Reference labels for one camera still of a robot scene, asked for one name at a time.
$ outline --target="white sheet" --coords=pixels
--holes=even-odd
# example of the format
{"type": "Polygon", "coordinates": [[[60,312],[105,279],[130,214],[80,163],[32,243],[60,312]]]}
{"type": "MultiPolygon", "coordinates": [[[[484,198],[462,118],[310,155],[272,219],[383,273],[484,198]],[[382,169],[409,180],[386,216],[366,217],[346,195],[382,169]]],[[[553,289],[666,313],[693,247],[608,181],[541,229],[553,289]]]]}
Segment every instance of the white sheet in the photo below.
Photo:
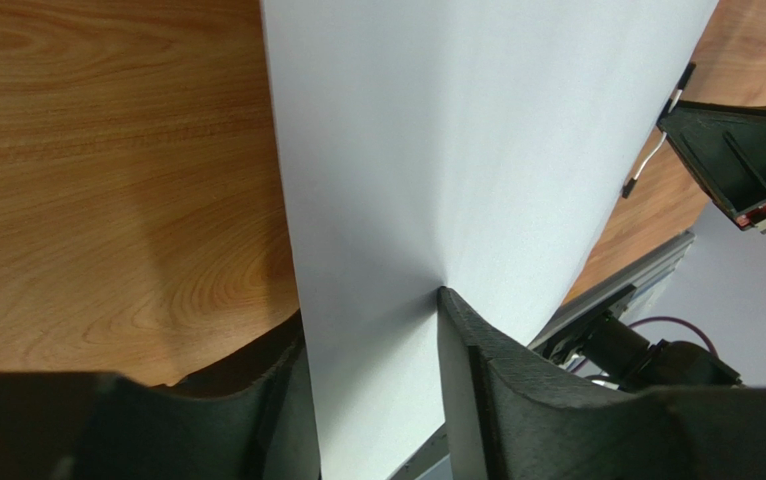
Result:
{"type": "Polygon", "coordinates": [[[264,0],[324,480],[442,424],[437,287],[545,324],[715,3],[264,0]]]}

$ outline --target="white cable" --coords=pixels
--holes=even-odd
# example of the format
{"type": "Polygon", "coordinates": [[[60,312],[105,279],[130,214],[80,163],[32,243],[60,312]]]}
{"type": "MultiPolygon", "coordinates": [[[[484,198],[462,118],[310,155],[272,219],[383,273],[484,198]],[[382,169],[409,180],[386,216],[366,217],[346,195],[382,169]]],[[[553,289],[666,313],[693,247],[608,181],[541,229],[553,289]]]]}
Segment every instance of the white cable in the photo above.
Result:
{"type": "MultiPolygon", "coordinates": [[[[670,102],[670,106],[667,107],[667,113],[672,112],[673,108],[676,107],[676,104],[679,103],[679,97],[682,96],[682,91],[683,90],[681,88],[676,90],[676,96],[673,97],[673,100],[670,102]]],[[[640,167],[638,167],[637,173],[634,174],[632,180],[637,181],[637,179],[640,177],[640,173],[643,172],[644,167],[646,167],[646,164],[649,163],[649,159],[655,156],[655,153],[658,152],[658,149],[661,148],[661,145],[664,145],[664,140],[667,140],[667,132],[663,132],[661,134],[661,139],[658,140],[658,144],[655,145],[655,148],[653,148],[652,151],[649,152],[649,155],[643,159],[643,162],[641,162],[640,167]]]]}

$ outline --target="brown wooden surface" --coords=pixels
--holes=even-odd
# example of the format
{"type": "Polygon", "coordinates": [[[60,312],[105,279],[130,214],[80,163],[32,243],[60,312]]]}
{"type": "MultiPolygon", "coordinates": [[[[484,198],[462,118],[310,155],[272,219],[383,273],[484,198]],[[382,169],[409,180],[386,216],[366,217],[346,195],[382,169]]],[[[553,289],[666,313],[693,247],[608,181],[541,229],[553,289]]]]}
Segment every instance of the brown wooden surface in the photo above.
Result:
{"type": "MultiPolygon", "coordinates": [[[[766,105],[766,1],[720,0],[693,60],[697,69],[682,99],[766,105]]],[[[659,132],[650,135],[638,161],[659,136],[659,132]]],[[[618,200],[567,301],[691,227],[707,202],[665,143],[647,164],[631,197],[618,200]]]]}
{"type": "MultiPolygon", "coordinates": [[[[689,99],[766,103],[766,2],[721,0],[689,99]]],[[[173,382],[297,308],[258,4],[0,1],[0,370],[173,382]]],[[[580,293],[693,223],[665,149],[580,293]]]]}

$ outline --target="white paper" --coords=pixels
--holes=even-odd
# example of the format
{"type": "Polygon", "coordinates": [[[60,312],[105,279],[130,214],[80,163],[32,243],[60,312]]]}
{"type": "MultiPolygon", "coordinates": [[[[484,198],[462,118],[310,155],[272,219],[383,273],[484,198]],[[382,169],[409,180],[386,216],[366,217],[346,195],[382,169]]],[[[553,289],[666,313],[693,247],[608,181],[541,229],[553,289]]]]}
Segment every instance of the white paper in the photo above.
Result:
{"type": "Polygon", "coordinates": [[[714,0],[264,0],[324,480],[443,423],[434,292],[527,344],[714,0]]]}

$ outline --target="wooden tabletop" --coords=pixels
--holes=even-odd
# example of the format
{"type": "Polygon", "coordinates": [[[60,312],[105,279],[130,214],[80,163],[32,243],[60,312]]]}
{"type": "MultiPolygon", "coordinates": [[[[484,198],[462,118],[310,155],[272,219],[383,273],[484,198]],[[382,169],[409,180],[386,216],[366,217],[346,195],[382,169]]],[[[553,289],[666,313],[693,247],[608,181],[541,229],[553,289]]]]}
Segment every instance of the wooden tabletop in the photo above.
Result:
{"type": "MultiPolygon", "coordinates": [[[[683,98],[766,104],[766,1],[695,59],[683,98]]],[[[663,149],[570,295],[705,201],[663,149]]],[[[258,3],[1,1],[0,370],[173,383],[297,307],[258,3]]]]}

